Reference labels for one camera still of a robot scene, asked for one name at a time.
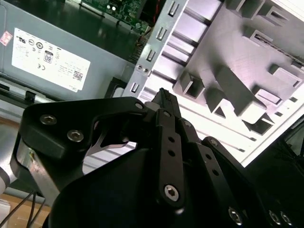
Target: barcode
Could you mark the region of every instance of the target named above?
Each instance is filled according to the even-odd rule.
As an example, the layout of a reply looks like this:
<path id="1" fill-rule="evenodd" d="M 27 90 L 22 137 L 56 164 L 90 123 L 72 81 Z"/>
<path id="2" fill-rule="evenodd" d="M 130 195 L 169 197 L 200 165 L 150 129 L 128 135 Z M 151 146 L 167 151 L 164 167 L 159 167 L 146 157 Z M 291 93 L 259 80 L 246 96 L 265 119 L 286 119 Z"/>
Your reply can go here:
<path id="1" fill-rule="evenodd" d="M 78 80 L 78 81 L 81 81 L 82 77 L 83 77 L 83 74 L 81 74 L 81 73 L 78 72 L 78 71 L 74 71 L 73 78 L 75 78 L 75 79 Z"/>

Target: mounting hole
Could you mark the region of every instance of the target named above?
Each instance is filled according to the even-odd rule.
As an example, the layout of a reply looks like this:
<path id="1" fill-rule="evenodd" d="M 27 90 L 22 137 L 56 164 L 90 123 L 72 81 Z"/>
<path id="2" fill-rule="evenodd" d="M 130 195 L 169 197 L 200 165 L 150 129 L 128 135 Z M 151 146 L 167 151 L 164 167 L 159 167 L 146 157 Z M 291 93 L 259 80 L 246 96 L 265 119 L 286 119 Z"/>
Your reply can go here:
<path id="1" fill-rule="evenodd" d="M 217 172 L 216 170 L 212 170 L 213 174 L 216 176 L 219 176 L 219 172 Z"/>
<path id="2" fill-rule="evenodd" d="M 175 140 L 172 137 L 169 137 L 168 139 L 171 143 L 175 142 Z"/>
<path id="3" fill-rule="evenodd" d="M 165 116 L 167 116 L 167 117 L 170 117 L 170 116 L 171 116 L 171 114 L 170 114 L 170 113 L 168 113 L 167 111 L 164 111 L 163 113 L 164 113 L 164 114 L 165 114 Z"/>
<path id="4" fill-rule="evenodd" d="M 174 156 L 175 156 L 175 153 L 174 153 L 172 150 L 168 150 L 168 154 L 169 154 L 171 157 L 174 157 Z"/>
<path id="5" fill-rule="evenodd" d="M 140 103 L 136 103 L 135 106 L 138 107 L 139 109 L 143 109 L 143 106 Z"/>

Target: gray metal surface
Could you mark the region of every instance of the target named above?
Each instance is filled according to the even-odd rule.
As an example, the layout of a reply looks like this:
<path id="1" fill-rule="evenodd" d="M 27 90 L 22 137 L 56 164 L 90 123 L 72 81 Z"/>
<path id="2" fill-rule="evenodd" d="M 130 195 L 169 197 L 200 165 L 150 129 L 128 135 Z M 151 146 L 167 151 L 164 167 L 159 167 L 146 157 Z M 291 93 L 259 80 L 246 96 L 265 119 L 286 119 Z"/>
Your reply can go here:
<path id="1" fill-rule="evenodd" d="M 83 176 L 80 166 L 69 171 L 55 169 L 49 165 L 46 159 L 40 158 L 22 140 L 19 142 L 16 156 L 18 162 L 29 170 L 49 206 L 53 205 L 64 187 Z"/>
<path id="2" fill-rule="evenodd" d="M 13 125 L 10 121 L 0 119 L 0 167 L 7 173 L 11 183 L 16 180 L 10 167 L 10 160 L 17 134 L 18 126 Z"/>
<path id="3" fill-rule="evenodd" d="M 91 62 L 83 90 L 77 93 L 11 65 L 13 40 L 0 45 L 0 69 L 8 77 L 44 94 L 64 100 L 100 98 L 112 77 L 121 78 L 137 35 L 77 4 L 59 1 L 1 1 L 0 33 L 19 28 Z"/>
<path id="4" fill-rule="evenodd" d="M 295 89 L 269 74 L 269 68 L 277 64 L 300 79 L 303 79 L 304 75 L 291 67 L 291 59 L 282 53 L 271 47 L 257 47 L 243 37 L 248 27 L 254 28 L 274 39 L 273 43 L 282 50 L 294 56 L 302 56 L 304 45 L 300 37 L 304 36 L 304 23 L 288 12 L 285 13 L 290 19 L 286 21 L 285 26 L 273 27 L 261 16 L 256 16 L 253 20 L 245 19 L 223 6 L 186 66 L 186 70 L 195 76 L 200 76 L 207 89 L 208 87 L 220 89 L 215 81 L 215 75 L 219 66 L 228 66 L 250 90 L 260 85 L 282 100 L 288 99 Z M 174 91 L 182 94 L 179 83 L 175 85 Z M 203 105 L 205 102 L 205 97 L 202 95 L 198 103 Z"/>
<path id="5" fill-rule="evenodd" d="M 217 0 L 190 0 L 187 8 L 208 20 L 212 20 L 220 5 L 221 2 Z"/>

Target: bolt head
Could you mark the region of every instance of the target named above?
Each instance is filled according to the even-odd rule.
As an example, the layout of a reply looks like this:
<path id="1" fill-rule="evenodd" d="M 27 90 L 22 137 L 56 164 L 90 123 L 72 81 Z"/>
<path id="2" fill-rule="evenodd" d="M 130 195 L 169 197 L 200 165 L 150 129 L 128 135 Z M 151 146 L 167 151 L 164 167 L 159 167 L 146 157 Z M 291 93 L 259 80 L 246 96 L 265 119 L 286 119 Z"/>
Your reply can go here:
<path id="1" fill-rule="evenodd" d="M 291 223 L 289 217 L 282 211 L 281 211 L 281 217 L 288 225 L 292 226 L 292 223 Z"/>
<path id="2" fill-rule="evenodd" d="M 179 192 L 174 186 L 168 184 L 165 186 L 164 191 L 166 197 L 168 197 L 170 200 L 176 202 L 179 199 Z"/>
<path id="3" fill-rule="evenodd" d="M 276 224 L 281 225 L 281 221 L 275 213 L 273 213 L 272 211 L 269 211 L 269 216 Z"/>
<path id="4" fill-rule="evenodd" d="M 79 143 L 84 139 L 84 135 L 81 133 L 81 131 L 78 130 L 70 130 L 67 133 L 67 137 L 69 140 Z"/>
<path id="5" fill-rule="evenodd" d="M 40 117 L 40 122 L 45 125 L 55 125 L 57 123 L 57 119 L 53 115 L 46 114 Z"/>
<path id="6" fill-rule="evenodd" d="M 210 140 L 211 144 L 214 145 L 214 146 L 218 146 L 218 142 L 215 141 L 214 139 L 211 139 Z"/>
<path id="7" fill-rule="evenodd" d="M 243 224 L 242 222 L 242 218 L 240 217 L 240 215 L 238 214 L 238 212 L 233 209 L 233 208 L 229 208 L 228 209 L 228 213 L 230 218 L 238 225 L 241 226 Z"/>
<path id="8" fill-rule="evenodd" d="M 185 123 L 186 126 L 192 127 L 192 125 L 191 125 L 191 123 L 189 121 L 185 120 L 184 123 Z"/>

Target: black cable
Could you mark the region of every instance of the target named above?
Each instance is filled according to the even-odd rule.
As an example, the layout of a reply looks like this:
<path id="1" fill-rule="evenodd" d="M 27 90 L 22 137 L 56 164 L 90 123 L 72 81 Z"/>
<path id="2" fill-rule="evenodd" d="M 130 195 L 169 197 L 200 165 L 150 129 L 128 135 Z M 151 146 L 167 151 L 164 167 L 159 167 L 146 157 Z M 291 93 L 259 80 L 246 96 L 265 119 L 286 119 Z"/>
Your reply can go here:
<path id="1" fill-rule="evenodd" d="M 33 220 L 31 220 L 31 222 L 29 223 L 29 226 L 28 226 L 29 228 L 34 224 L 34 222 L 37 219 L 38 215 L 40 214 L 45 202 L 46 202 L 46 200 L 44 199 L 44 201 L 42 202 L 42 204 L 41 204 L 40 208 L 38 209 L 36 215 L 34 216 Z"/>
<path id="2" fill-rule="evenodd" d="M 29 218 L 28 218 L 28 223 L 27 223 L 27 228 L 29 228 L 30 226 L 30 222 L 33 218 L 33 214 L 34 214 L 34 210 L 35 210 L 35 203 L 36 203 L 36 192 L 33 195 L 33 201 L 32 201 L 32 208 L 30 209 L 30 214 L 29 214 Z"/>
<path id="3" fill-rule="evenodd" d="M 6 217 L 5 219 L 0 223 L 0 228 L 3 227 L 3 225 L 10 219 L 10 217 L 18 210 L 18 208 L 24 204 L 25 201 L 28 200 L 28 198 L 34 194 L 34 191 L 32 191 L 26 198 L 23 199 Z"/>

